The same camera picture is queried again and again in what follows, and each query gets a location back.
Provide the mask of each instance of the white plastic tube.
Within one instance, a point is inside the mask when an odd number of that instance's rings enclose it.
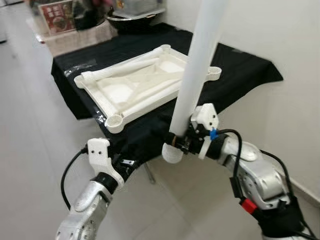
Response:
[[[197,106],[219,40],[227,3],[228,0],[202,0],[169,130],[177,136],[185,134]],[[173,148],[165,143],[162,148],[163,158],[170,163],[179,162],[182,152],[177,154],[176,150],[174,153],[172,151]]]
[[[160,57],[161,54],[163,54],[164,49],[166,48],[167,45],[162,45],[159,46],[155,49],[153,49],[152,51],[143,54],[142,56],[130,61],[131,63],[136,63],[139,61],[144,61],[144,60],[148,60],[148,59],[154,59],[154,58],[158,58]]]
[[[85,71],[81,73],[81,76],[83,77],[86,84],[92,84],[95,81],[109,78],[115,74],[121,74],[145,68],[147,66],[155,64],[158,60],[159,58],[153,58],[143,61],[130,62],[126,65],[108,67],[97,71]]]

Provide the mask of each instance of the table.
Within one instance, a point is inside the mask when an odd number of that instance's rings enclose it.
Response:
[[[73,80],[81,72],[109,67],[162,44],[169,44],[187,55],[191,39],[191,32],[160,23],[143,34],[120,34],[105,43],[57,56],[53,59],[51,74],[77,119],[95,118],[104,135],[112,140],[114,152],[142,164],[161,154],[176,100],[128,123],[122,132],[111,134],[104,126],[105,116],[85,90],[77,88]],[[253,88],[283,80],[269,60],[223,44],[217,46],[211,66],[222,68],[222,74],[219,80],[204,84],[198,105],[213,103],[217,113]]]

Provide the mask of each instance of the blue connector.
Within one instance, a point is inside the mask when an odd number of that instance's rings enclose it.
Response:
[[[217,137],[218,137],[217,130],[214,128],[210,131],[210,140],[212,141]]]

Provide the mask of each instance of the box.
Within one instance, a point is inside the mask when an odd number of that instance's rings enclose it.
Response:
[[[75,30],[73,0],[58,1],[38,6],[50,35]]]

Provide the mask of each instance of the white cylinder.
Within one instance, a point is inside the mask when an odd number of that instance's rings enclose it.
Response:
[[[195,110],[212,61],[228,0],[202,0],[175,104],[170,132],[182,137]],[[165,145],[163,151],[170,151]]]
[[[125,65],[107,67],[97,71],[84,71],[81,73],[81,76],[83,77],[86,84],[92,84],[95,81],[109,78],[116,74],[126,73],[145,68],[147,66],[155,64],[158,61],[158,59],[159,58],[153,58],[143,61],[135,61],[127,63]]]
[[[124,119],[120,115],[112,115],[108,116],[106,121],[104,122],[104,126],[109,130],[110,133],[112,134],[118,134],[120,133],[125,125],[124,125]]]

